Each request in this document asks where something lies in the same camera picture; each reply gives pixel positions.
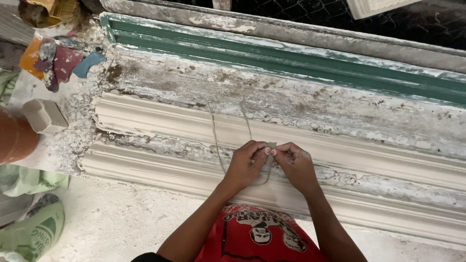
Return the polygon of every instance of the orange bucket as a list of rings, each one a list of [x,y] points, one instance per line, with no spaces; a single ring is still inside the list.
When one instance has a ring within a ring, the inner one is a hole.
[[[0,106],[0,165],[26,158],[38,142],[39,135],[27,120],[14,117]]]

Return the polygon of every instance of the person's right hand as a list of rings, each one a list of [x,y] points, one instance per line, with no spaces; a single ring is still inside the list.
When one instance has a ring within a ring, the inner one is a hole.
[[[305,197],[320,191],[311,155],[308,152],[290,142],[276,146],[270,154],[281,166],[290,183]]]

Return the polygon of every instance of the cartoon face print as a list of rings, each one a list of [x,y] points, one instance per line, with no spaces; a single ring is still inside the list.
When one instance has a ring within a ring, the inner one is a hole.
[[[272,240],[272,234],[266,228],[266,224],[264,222],[257,224],[254,226],[251,231],[249,231],[251,235],[251,239],[254,243],[258,245],[267,245]]]
[[[252,241],[258,245],[267,245],[272,240],[272,233],[268,227],[278,227],[283,232],[283,243],[286,247],[298,252],[306,251],[306,247],[301,242],[296,232],[286,221],[276,214],[241,210],[235,214],[226,215],[223,220],[230,221],[233,218],[236,218],[239,224],[246,224],[252,227],[249,234]]]
[[[303,243],[293,234],[283,233],[283,243],[285,243],[285,246],[291,248],[292,250],[299,252],[306,251],[306,247],[303,245]]]

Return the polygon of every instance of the molding mold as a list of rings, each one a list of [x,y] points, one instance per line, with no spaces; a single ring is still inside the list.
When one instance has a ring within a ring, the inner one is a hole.
[[[466,104],[465,74],[122,14],[101,13],[100,20],[109,41],[128,50],[412,101]]]
[[[86,152],[85,174],[207,197],[223,178],[218,165],[96,141]],[[466,245],[466,214],[322,187],[343,223]],[[309,216],[303,196],[282,179],[241,191],[232,202]]]
[[[421,0],[346,0],[354,19],[366,18]]]
[[[96,105],[97,126],[109,132],[153,137],[155,134],[215,144],[208,112],[104,93]],[[218,144],[239,148],[249,140],[243,118],[214,114]],[[466,162],[398,149],[344,136],[317,134],[297,127],[249,119],[252,138],[278,144],[295,142],[316,164],[383,177],[466,190]]]
[[[463,50],[162,0],[101,2],[105,9],[119,14],[466,73]]]

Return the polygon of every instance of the concrete floor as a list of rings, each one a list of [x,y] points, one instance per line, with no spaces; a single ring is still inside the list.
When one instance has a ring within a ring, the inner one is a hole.
[[[58,243],[39,262],[129,262],[157,251],[202,203],[155,188],[77,177],[68,190],[53,193],[64,203],[65,227]],[[316,240],[312,222],[297,223]],[[466,261],[465,247],[344,226],[370,262]]]

